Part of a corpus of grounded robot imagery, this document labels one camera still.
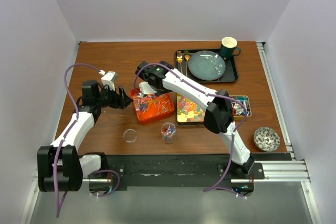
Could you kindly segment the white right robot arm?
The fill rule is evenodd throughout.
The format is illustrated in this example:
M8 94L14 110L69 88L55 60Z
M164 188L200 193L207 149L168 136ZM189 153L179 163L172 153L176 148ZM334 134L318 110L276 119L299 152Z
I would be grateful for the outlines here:
M255 158L244 144L238 133L239 124L235 123L231 102L242 103L229 97L225 90L207 88L183 75L172 65L161 61L159 63L142 62L135 71L157 95L176 92L197 104L204 112L204 126L217 134L230 151L232 171L239 178L246 178L253 171Z

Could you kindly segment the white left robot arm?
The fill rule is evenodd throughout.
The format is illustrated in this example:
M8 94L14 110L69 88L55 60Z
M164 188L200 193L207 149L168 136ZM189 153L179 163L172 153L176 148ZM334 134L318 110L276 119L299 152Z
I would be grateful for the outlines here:
M37 151L38 186L42 192L78 191L85 177L93 174L103 178L109 165L105 153L92 152L79 156L79 149L87 133L96 124L105 107L125 109L132 103L122 86L112 90L96 80L82 83L82 95L75 103L75 111L61 135L49 146Z

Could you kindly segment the gold tin of lollipops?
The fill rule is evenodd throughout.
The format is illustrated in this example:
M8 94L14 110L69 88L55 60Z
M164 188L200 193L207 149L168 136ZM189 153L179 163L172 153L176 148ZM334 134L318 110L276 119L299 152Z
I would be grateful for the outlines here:
M232 101L233 116L242 119L245 115L252 116L249 97L246 95L233 95L231 96L235 101Z

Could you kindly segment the orange box of lollipops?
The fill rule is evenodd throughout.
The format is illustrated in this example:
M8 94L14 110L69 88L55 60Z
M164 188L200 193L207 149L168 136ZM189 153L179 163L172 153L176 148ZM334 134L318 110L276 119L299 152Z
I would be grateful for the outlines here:
M155 94L140 97L140 89L136 88L132 89L130 94L135 114L141 125L166 119L174 114L175 106L168 93L158 97Z

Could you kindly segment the clear glass jar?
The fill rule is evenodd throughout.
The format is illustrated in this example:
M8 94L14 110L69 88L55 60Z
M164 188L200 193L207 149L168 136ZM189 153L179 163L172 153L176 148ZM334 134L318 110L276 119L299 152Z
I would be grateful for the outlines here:
M176 126L171 122L165 122L161 126L161 137L165 144L172 144L176 135Z

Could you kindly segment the black tin of star candies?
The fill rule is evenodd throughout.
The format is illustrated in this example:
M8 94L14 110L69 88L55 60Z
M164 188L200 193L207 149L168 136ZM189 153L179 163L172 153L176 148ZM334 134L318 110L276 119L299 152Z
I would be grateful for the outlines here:
M202 126L205 112L183 95L176 94L176 121L179 126Z

